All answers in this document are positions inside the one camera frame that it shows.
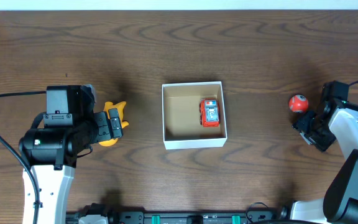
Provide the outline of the red toy fire truck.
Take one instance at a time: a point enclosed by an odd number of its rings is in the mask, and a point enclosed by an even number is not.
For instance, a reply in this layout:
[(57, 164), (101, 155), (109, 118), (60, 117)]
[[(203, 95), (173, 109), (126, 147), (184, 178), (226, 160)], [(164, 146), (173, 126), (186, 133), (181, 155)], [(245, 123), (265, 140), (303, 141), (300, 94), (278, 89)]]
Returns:
[(205, 98), (200, 101), (200, 125), (204, 128), (215, 128), (220, 124), (217, 99)]

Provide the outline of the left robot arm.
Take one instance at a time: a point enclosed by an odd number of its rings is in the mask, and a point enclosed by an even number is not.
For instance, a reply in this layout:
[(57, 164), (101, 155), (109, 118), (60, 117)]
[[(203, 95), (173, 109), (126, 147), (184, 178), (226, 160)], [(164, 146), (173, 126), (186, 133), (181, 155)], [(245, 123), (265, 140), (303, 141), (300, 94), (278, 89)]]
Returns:
[(65, 223), (78, 158), (93, 144), (114, 145), (128, 125), (123, 120), (124, 101), (108, 101), (101, 112), (93, 111), (91, 85), (49, 86), (46, 103), (46, 111), (19, 141), (29, 166), (23, 172), (24, 223)]

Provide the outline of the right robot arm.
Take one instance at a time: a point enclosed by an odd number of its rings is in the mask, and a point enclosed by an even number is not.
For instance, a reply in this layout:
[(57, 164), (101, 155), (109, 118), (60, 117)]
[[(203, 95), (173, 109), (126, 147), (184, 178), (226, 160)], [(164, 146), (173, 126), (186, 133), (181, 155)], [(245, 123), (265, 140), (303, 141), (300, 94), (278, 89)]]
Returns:
[(284, 216), (310, 223), (358, 223), (358, 105), (348, 100), (350, 86), (328, 82), (318, 109), (307, 111), (292, 125), (321, 152), (338, 142), (345, 163), (323, 198), (292, 203)]

